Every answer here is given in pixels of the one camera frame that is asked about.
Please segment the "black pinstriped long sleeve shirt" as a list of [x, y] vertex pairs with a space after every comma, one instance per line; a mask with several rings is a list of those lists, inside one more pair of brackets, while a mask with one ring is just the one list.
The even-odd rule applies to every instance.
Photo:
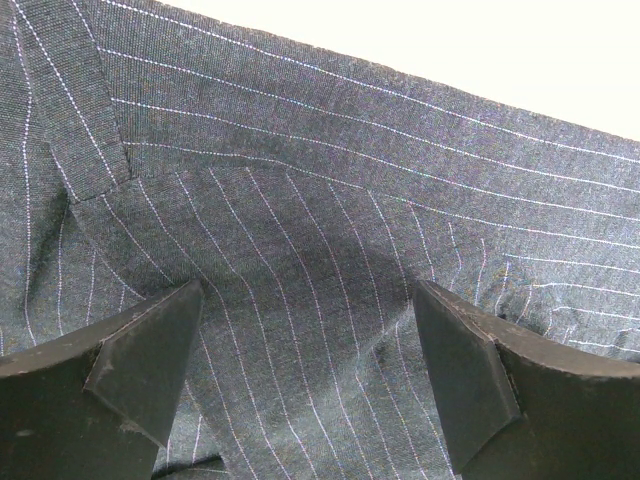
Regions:
[[1, 351], [173, 284], [159, 479], [450, 479], [412, 294], [639, 359], [639, 145], [156, 1], [1, 5]]

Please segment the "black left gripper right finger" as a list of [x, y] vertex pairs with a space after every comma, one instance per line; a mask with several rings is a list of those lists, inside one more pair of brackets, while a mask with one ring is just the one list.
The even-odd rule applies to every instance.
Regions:
[[413, 298], [453, 471], [635, 479], [639, 367], [546, 339], [431, 281]]

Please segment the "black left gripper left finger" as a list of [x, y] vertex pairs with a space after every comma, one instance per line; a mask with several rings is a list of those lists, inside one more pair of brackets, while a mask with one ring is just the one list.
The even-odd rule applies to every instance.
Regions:
[[4, 479], [149, 479], [198, 329], [193, 280], [1, 359]]

